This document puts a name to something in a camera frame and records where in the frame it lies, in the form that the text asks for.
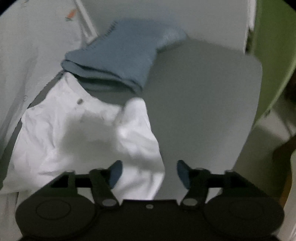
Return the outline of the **white garment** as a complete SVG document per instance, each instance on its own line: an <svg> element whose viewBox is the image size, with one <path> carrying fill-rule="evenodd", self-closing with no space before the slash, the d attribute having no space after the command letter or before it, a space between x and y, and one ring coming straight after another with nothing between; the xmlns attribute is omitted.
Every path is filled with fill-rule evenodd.
<svg viewBox="0 0 296 241"><path fill-rule="evenodd" d="M91 96L66 72L45 99L25 111L1 194L34 193L65 171L87 174L123 163L113 193L118 200L151 200L165 167L145 101L124 106Z"/></svg>

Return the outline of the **white carrot-print bed sheet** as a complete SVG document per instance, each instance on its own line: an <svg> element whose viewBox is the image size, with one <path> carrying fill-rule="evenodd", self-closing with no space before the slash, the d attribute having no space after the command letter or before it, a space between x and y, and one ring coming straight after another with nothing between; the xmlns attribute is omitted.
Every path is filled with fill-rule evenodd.
<svg viewBox="0 0 296 241"><path fill-rule="evenodd" d="M65 53L95 36L86 19L81 1L15 1L1 14L1 152Z"/></svg>

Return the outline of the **folded blue towel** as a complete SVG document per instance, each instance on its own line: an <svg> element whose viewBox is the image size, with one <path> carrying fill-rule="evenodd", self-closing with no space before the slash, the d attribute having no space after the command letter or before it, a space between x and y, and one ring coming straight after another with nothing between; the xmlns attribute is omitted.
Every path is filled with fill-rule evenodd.
<svg viewBox="0 0 296 241"><path fill-rule="evenodd" d="M86 90L141 92L158 53L186 39L181 28L167 23L122 19L88 46L66 53L61 66Z"/></svg>

